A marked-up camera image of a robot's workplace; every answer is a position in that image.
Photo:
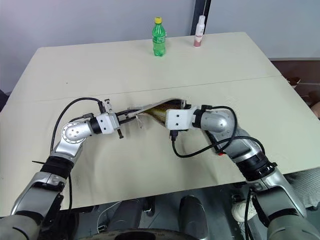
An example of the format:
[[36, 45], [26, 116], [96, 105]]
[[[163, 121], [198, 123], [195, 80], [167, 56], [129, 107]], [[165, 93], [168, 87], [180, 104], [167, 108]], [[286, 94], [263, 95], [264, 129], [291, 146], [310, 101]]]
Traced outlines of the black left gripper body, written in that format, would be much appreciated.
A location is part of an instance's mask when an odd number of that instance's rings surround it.
[[113, 129], [115, 131], [117, 131], [119, 139], [123, 139], [124, 136], [123, 136], [121, 129], [120, 129], [120, 123], [119, 123], [118, 117], [116, 116], [116, 113], [113, 111], [113, 107], [111, 105], [109, 98], [104, 100], [104, 107], [105, 107], [105, 110], [107, 112], [108, 118], [111, 122]]

